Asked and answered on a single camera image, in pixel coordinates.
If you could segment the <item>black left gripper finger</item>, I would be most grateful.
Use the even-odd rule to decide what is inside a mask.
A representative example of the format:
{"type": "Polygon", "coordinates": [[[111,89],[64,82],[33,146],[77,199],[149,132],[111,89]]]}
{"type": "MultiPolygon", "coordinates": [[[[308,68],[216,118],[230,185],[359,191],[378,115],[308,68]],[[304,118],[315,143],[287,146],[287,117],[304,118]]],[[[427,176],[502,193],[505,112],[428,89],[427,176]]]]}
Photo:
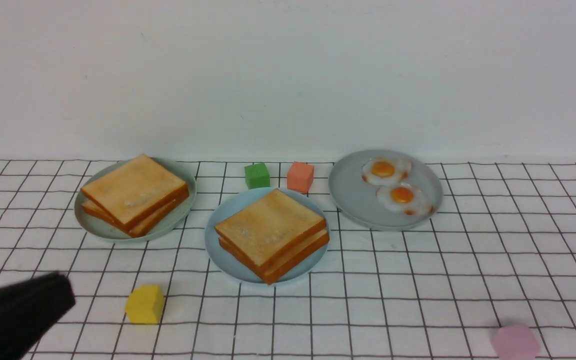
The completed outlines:
{"type": "Polygon", "coordinates": [[[76,304],[67,276],[51,272],[0,287],[0,360],[20,360],[76,304]]]}

